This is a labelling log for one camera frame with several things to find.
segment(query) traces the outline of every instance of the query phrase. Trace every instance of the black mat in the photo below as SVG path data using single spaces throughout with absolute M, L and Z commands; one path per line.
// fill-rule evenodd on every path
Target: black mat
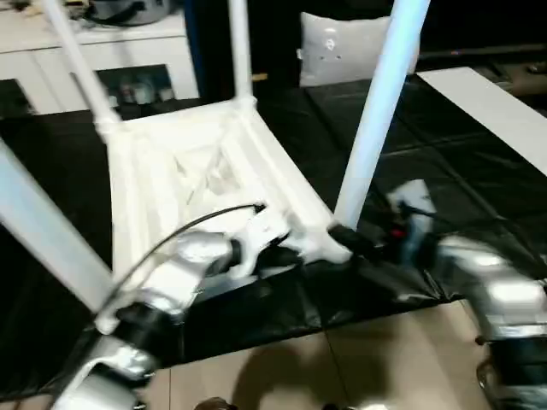
M 258 109 L 303 175 L 333 208 L 368 91 L 368 82 L 292 90 L 261 98 Z M 129 109 L 126 117 L 193 106 Z M 74 223 L 111 262 L 106 150 L 88 113 L 0 122 L 0 134 Z M 545 176 L 480 124 L 417 78 L 407 81 L 389 131 L 360 229 L 385 194 L 409 179 L 424 179 L 448 223 L 512 249 L 533 265 L 547 251 Z M 89 314 L 7 232 L 0 311 L 0 396 L 47 391 Z M 534 277 L 543 278 L 536 268 Z M 434 272 L 366 261 L 318 262 L 194 307 L 185 328 L 190 361 L 245 349 L 359 319 L 434 306 L 459 297 Z

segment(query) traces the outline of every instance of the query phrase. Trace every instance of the tiled floor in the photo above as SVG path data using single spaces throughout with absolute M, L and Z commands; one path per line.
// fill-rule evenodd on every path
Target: tiled floor
M 151 410 L 192 410 L 213 396 L 241 410 L 489 410 L 475 379 L 485 354 L 475 337 L 454 302 L 176 366 L 145 397 Z M 39 410 L 44 398 L 17 408 Z

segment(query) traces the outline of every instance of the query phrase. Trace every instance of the shelf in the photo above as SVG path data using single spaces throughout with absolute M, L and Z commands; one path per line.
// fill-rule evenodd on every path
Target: shelf
M 146 26 L 102 27 L 82 30 L 76 34 L 81 44 L 114 43 L 149 38 L 185 37 L 182 10 Z M 15 11 L 0 12 L 0 54 L 23 50 L 59 47 L 57 37 L 44 15 L 25 17 Z

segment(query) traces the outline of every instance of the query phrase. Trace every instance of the white pole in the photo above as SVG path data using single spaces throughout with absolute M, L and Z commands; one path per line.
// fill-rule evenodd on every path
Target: white pole
M 0 139 L 0 222 L 96 312 L 112 290 L 108 268 Z
M 100 127 L 119 123 L 120 117 L 110 107 L 103 85 L 85 61 L 61 3 L 59 0 L 44 0 L 43 5 L 45 13 L 57 31 L 57 37 L 61 41 L 66 57 L 73 67 L 74 74 L 91 105 L 90 108 L 95 116 L 96 125 Z
M 245 99 L 253 95 L 247 0 L 230 0 L 230 33 L 236 98 Z
M 404 79 L 420 41 L 429 2 L 396 0 L 393 5 L 391 23 L 334 210 L 337 220 L 348 227 L 357 227 Z

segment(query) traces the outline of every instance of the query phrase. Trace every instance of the black cable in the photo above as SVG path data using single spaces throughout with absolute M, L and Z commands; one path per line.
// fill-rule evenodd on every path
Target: black cable
M 211 220 L 213 218 L 216 218 L 217 216 L 228 214 L 230 212 L 239 211 L 240 209 L 247 209 L 247 208 L 253 208 L 255 209 L 255 213 L 259 213 L 262 211 L 265 206 L 260 203 L 250 203 L 245 205 L 238 205 L 237 207 L 231 207 L 231 208 L 225 208 L 221 209 L 219 211 L 215 211 L 211 214 L 206 214 L 202 217 L 197 218 L 196 220 L 193 220 L 189 223 L 187 223 L 184 226 L 181 226 L 180 228 L 176 229 L 169 235 L 167 235 L 165 238 L 163 238 L 159 243 L 157 243 L 152 249 L 150 249 L 144 256 L 127 271 L 127 273 L 124 275 L 123 279 L 118 282 L 118 284 L 114 287 L 112 292 L 110 293 L 109 297 L 107 297 L 106 301 L 104 302 L 103 306 L 97 311 L 96 317 L 103 312 L 105 308 L 109 306 L 109 304 L 114 300 L 116 295 L 118 294 L 118 291 L 120 288 L 127 282 L 127 280 L 148 260 L 149 257 L 152 256 L 161 246 L 163 246 L 165 243 L 176 237 L 177 235 L 188 231 L 189 229 L 193 228 L 196 225 L 201 224 L 202 222 L 206 220 Z

